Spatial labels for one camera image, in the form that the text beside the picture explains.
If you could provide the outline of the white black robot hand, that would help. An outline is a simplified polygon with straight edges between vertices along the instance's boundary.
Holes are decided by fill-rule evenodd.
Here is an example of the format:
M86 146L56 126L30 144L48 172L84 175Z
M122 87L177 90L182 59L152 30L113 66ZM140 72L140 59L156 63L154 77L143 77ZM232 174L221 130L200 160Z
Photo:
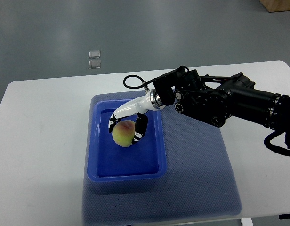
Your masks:
M114 110L108 123L109 133L112 132L121 119L137 115L134 137L131 140L132 144L135 144L145 136L147 130L148 117L145 113L149 110L159 111L163 108L165 108L165 105L162 103L157 91L155 89L147 91L144 96L132 99Z

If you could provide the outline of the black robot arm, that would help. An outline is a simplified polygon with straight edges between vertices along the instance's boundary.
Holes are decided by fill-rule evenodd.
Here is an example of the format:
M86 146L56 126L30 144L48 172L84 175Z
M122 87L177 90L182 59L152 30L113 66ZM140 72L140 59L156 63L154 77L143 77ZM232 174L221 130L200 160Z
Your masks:
M273 130L264 139L265 147L290 157L290 96L256 90L243 73L200 76L185 66L139 87L148 90L149 83L155 87L154 105L174 105L178 113L218 128L231 116L263 125Z

